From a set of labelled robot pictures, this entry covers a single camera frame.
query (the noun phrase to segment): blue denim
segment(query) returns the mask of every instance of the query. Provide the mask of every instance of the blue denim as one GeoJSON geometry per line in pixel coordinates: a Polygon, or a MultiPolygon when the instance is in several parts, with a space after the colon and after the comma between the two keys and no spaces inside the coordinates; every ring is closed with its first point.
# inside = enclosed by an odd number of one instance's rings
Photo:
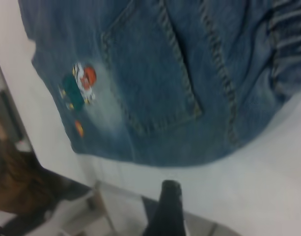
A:
{"type": "Polygon", "coordinates": [[[208,163],[250,142],[301,89],[301,0],[19,5],[77,153],[208,163]]]}

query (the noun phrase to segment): elastic waistband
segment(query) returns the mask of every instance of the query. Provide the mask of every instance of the elastic waistband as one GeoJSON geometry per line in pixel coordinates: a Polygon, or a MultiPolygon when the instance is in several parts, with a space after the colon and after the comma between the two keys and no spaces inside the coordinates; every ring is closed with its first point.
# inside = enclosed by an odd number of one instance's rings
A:
{"type": "Polygon", "coordinates": [[[269,23],[274,48],[274,82],[289,68],[301,64],[301,0],[274,0],[269,23]]]}

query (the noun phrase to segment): pocket stitching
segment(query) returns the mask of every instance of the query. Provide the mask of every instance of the pocket stitching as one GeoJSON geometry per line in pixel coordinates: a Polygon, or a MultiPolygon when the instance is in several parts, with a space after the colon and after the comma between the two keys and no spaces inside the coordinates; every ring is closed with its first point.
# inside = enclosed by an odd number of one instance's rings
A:
{"type": "MultiPolygon", "coordinates": [[[[184,109],[180,112],[173,112],[171,115],[166,115],[163,118],[156,119],[156,121],[153,120],[149,124],[141,124],[138,121],[138,119],[129,112],[129,110],[126,108],[126,106],[121,101],[121,99],[116,95],[116,92],[111,88],[111,92],[115,97],[117,103],[119,104],[120,109],[123,111],[125,117],[128,119],[129,124],[140,135],[150,134],[154,131],[166,130],[170,127],[174,127],[193,118],[197,118],[203,113],[200,105],[198,104],[192,92],[192,87],[187,73],[187,69],[185,68],[184,61],[182,59],[181,50],[178,46],[175,34],[169,22],[169,18],[166,9],[164,7],[163,0],[158,0],[158,6],[159,6],[159,16],[158,16],[159,24],[161,25],[163,31],[165,32],[165,36],[168,40],[168,43],[172,47],[173,56],[175,57],[176,62],[179,64],[182,71],[181,83],[183,84],[185,99],[187,99],[189,103],[194,103],[194,106],[193,106],[193,111],[191,113],[189,113],[186,109],[184,109]]],[[[136,8],[137,8],[136,1],[131,0],[128,6],[120,14],[120,16],[110,26],[110,28],[106,32],[101,34],[103,57],[105,59],[108,72],[111,71],[111,61],[109,56],[109,42],[110,42],[109,38],[113,35],[113,32],[116,31],[116,29],[118,29],[119,27],[121,27],[126,23],[129,17],[133,15],[136,8]]]]}

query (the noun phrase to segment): cartoon patch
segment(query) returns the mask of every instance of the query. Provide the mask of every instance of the cartoon patch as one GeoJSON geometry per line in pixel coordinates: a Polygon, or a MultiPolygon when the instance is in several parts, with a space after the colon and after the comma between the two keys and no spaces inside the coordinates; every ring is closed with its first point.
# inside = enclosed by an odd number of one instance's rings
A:
{"type": "Polygon", "coordinates": [[[83,68],[80,63],[76,63],[72,74],[63,78],[59,88],[61,97],[68,100],[67,108],[79,111],[84,104],[90,104],[95,99],[91,87],[96,81],[96,72],[91,66],[83,68]]]}

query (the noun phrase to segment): denim pocket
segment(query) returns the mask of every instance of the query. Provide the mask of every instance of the denim pocket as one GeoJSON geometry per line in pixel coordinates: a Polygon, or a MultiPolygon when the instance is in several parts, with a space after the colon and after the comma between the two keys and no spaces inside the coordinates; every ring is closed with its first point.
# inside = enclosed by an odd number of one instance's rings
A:
{"type": "Polygon", "coordinates": [[[202,114],[163,0],[132,0],[102,34],[113,94],[140,134],[202,114]]]}

